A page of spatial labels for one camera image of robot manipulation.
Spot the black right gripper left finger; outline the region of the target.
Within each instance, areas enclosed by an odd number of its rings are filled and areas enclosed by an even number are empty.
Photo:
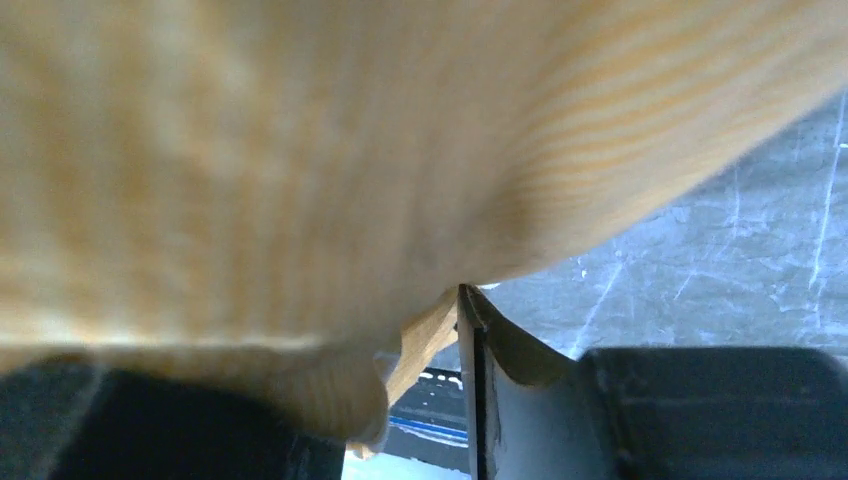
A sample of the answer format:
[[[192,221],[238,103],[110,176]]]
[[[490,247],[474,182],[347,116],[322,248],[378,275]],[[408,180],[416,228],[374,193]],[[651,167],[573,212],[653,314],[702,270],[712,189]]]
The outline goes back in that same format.
[[[339,479],[343,458],[237,394],[81,364],[1,377],[4,479]]]

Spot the blue and orange pillowcase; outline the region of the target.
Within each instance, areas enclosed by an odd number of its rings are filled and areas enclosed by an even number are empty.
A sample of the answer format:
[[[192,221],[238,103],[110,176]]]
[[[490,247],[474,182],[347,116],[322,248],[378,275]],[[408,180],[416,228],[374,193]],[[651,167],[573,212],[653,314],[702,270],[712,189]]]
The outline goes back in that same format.
[[[459,285],[597,246],[846,83],[843,1],[5,1],[1,369],[377,447]]]

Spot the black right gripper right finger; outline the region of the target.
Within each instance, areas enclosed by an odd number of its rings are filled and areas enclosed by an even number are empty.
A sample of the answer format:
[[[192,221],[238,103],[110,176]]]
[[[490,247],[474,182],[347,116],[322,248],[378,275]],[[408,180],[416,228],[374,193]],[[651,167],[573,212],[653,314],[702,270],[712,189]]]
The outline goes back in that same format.
[[[458,294],[476,479],[843,479],[847,370],[787,347],[591,349],[570,359]]]

